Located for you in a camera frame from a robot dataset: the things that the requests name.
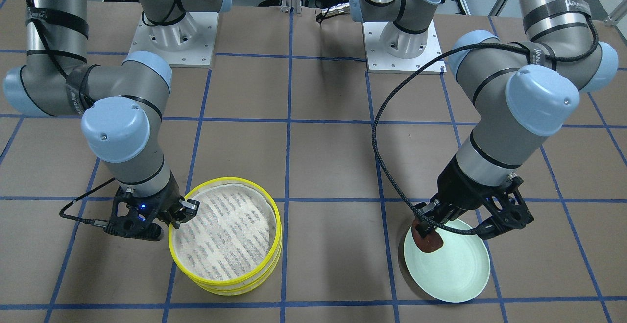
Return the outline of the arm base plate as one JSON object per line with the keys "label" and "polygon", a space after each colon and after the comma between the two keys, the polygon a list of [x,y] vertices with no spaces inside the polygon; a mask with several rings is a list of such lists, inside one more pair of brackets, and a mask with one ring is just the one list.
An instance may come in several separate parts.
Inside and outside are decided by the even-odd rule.
{"label": "arm base plate", "polygon": [[419,34],[401,32],[393,22],[365,22],[363,42],[370,73],[414,73],[443,53],[434,22]]}
{"label": "arm base plate", "polygon": [[173,68],[210,68],[213,63],[219,13],[187,12],[169,26],[148,26],[145,15],[136,28],[129,53],[152,52]]}

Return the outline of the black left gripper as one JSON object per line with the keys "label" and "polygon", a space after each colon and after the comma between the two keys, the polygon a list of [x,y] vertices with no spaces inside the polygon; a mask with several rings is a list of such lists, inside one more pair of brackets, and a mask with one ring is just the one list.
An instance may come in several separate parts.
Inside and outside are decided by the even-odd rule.
{"label": "black left gripper", "polygon": [[426,238],[437,228],[460,234],[446,223],[482,205],[491,214],[479,224],[478,236],[482,240],[490,240],[513,229],[524,229],[534,217],[519,192],[522,182],[519,176],[515,176],[498,186],[479,184],[465,175],[456,158],[452,158],[437,178],[437,193],[432,202],[415,204],[418,225],[414,229],[421,238]]}

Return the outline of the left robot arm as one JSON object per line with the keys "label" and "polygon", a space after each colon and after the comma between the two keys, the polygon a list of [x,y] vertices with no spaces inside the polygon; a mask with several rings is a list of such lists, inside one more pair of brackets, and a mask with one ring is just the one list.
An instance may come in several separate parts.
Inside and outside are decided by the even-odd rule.
{"label": "left robot arm", "polygon": [[532,222],[515,172],[561,129],[582,93],[604,88],[618,70],[617,52],[599,40],[586,1],[519,3],[526,40],[502,43],[486,30],[475,30],[431,60],[448,60],[480,121],[437,178],[430,202],[408,200],[378,148],[379,118],[410,78],[388,95],[374,118],[375,158],[414,213],[410,233],[426,253],[443,245],[439,229],[488,240]]}

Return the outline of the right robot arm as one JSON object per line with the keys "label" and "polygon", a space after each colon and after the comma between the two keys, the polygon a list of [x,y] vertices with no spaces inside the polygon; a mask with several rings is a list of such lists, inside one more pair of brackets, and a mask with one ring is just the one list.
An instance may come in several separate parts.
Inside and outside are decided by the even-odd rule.
{"label": "right robot arm", "polygon": [[25,0],[27,60],[3,81],[14,109],[32,117],[81,116],[92,152],[118,183],[107,220],[60,216],[105,233],[159,241],[163,229],[192,220],[166,164],[158,133],[171,94],[170,65],[156,53],[130,52],[119,66],[87,62],[87,0]]}

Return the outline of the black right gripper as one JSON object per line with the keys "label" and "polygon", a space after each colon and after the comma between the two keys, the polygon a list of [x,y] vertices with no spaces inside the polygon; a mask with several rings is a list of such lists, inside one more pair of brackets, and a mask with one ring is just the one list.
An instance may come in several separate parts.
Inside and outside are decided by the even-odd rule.
{"label": "black right gripper", "polygon": [[135,240],[160,241],[164,231],[154,220],[179,229],[181,224],[197,216],[200,207],[199,201],[185,200],[181,196],[174,175],[170,174],[166,186],[149,197],[128,196],[119,187],[104,231],[110,235]]}

